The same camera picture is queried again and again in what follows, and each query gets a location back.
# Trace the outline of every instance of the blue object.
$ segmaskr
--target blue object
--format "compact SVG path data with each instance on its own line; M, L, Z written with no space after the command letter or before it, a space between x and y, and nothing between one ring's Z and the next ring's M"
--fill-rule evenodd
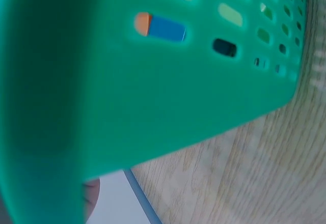
M184 33L185 27L183 25L169 19L153 16L148 35L181 42L184 38Z
M151 224L162 224L160 219L158 218L155 210L153 209L152 205L149 203L148 199L146 198L142 188L139 186L139 183L134 177L134 174L131 170L125 170L124 174L126 175L127 180L129 181L129 184L136 195L139 203L141 204L149 222Z

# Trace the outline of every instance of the green plastic basket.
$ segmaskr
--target green plastic basket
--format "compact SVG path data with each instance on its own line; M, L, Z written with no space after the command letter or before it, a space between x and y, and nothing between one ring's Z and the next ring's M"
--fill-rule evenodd
M185 40L139 35L139 12L184 24ZM83 181L289 102L305 21L306 0L0 0L0 184L15 223L82 223Z

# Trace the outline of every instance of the blue strip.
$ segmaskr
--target blue strip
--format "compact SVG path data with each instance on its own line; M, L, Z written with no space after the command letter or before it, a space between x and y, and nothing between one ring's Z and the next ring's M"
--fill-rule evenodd
M141 204L149 222L151 224L162 224L160 219L158 218L157 214L155 213L155 210L149 203L148 199L146 198L142 188L139 186L138 181L136 177L134 177L131 170L125 170L124 174L126 175L127 180L129 181L129 184L136 195L139 203Z

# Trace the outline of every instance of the wooden table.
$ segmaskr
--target wooden table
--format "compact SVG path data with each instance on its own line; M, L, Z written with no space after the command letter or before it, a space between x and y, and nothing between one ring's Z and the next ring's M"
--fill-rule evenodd
M326 223L326 0L308 2L288 106L133 169L164 224Z

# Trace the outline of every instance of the wooden surface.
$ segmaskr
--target wooden surface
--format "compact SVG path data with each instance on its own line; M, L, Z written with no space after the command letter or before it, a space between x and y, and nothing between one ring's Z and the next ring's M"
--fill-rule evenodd
M133 171L163 224L326 223L326 0L285 108Z

